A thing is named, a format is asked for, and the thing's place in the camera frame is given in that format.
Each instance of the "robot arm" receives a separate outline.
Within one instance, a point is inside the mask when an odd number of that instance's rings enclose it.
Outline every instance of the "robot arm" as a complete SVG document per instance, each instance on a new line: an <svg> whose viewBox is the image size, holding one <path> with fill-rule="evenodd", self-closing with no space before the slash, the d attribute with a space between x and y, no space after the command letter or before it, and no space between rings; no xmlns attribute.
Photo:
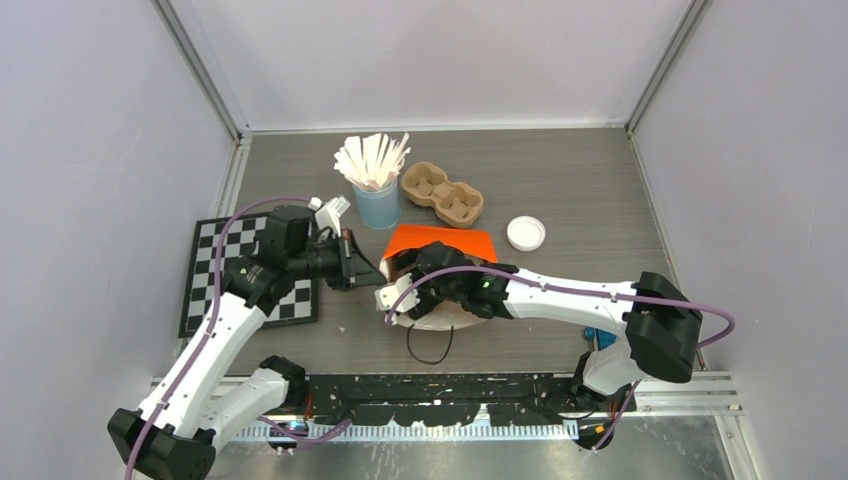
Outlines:
<svg viewBox="0 0 848 480"><path fill-rule="evenodd" d="M388 311L404 290L422 276L447 267L472 266L459 250L434 243L421 248L414 265L396 265L408 271L394 284L380 289L378 306ZM459 303L483 318L548 318L608 331L618 337L611 347L581 357L575 370L573 398L594 409L622 386L646 376L683 383L692 376L701 327L697 311L638 304L613 298L568 294L540 289L535 284L570 287L614 294L686 300L659 274L645 272L638 282L591 283L546 277L513 265L487 264L511 278L481 273L452 273L436 277L401 300L398 312L417 320L443 301Z"/></svg>
<svg viewBox="0 0 848 480"><path fill-rule="evenodd" d="M217 448L246 425L274 408L301 404L308 389L305 370L276 356L263 361L239 387L210 399L236 354L296 280L323 278L335 290L385 283L359 252L350 230L339 226L338 216L347 205L341 197L323 207L313 201L312 210L277 207L257 234L257 252L226 262L218 318L207 313L154 391L136 410L118 409L109 420L109 434L124 462L175 382L178 386L153 421L135 463L136 470L156 480L205 478ZM186 365L190 368L179 378Z"/></svg>

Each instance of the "metal plate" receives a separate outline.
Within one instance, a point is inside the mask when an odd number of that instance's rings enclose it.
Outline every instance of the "metal plate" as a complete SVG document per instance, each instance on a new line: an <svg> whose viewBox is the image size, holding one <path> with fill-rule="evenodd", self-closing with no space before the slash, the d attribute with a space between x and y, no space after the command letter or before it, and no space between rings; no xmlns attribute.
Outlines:
<svg viewBox="0 0 848 480"><path fill-rule="evenodd" d="M287 480L733 478L713 417L625 418L597 456L567 440L333 442L279 457L264 442L233 442L212 471L229 474Z"/></svg>

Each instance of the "orange paper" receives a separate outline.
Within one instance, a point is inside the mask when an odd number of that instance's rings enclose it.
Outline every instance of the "orange paper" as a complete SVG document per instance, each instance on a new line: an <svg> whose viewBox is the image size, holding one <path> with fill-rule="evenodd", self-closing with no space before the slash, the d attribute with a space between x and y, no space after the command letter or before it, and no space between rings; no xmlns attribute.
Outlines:
<svg viewBox="0 0 848 480"><path fill-rule="evenodd" d="M454 228L423 227L420 225L398 225L389 240L383 258L391 258L404 250L421 248L433 242L457 248L466 255L495 263L495 245L489 232L481 230L457 230Z"/></svg>

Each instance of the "checkerboard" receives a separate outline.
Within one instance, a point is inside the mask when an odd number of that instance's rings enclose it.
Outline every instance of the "checkerboard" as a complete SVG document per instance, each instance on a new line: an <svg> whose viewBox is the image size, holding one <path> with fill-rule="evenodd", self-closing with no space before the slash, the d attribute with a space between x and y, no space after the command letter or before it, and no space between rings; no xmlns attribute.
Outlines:
<svg viewBox="0 0 848 480"><path fill-rule="evenodd" d="M257 248L253 241L256 232L265 228L267 213L245 215L230 227L224 242L224 262L228 258L250 255ZM186 282L183 314L180 321L179 337L194 335L206 311L212 306L215 295L212 268L214 266L215 246L221 238L221 231L228 218L202 220L194 229L194 240ZM318 319L318 280L298 280L294 289L280 300L262 328L295 325L314 322Z"/></svg>

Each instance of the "black and white checkered mat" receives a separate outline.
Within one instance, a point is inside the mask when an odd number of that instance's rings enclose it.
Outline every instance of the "black and white checkered mat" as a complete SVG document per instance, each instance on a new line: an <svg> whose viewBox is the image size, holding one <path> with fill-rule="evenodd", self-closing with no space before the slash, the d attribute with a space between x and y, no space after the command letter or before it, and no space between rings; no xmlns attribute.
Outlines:
<svg viewBox="0 0 848 480"><path fill-rule="evenodd" d="M245 215L233 223L224 243L224 265L228 258L250 255L255 251L253 237L257 231L265 228L267 215L266 213ZM227 220L228 218L202 220L197 222L194 229L183 315L180 321L180 338L194 335L203 321L203 315L212 305L212 297L215 294L215 287L212 284L215 245L218 244ZM294 290L280 300L280 304L274 308L262 328L316 321L318 319L318 289L318 280L295 282Z"/></svg>

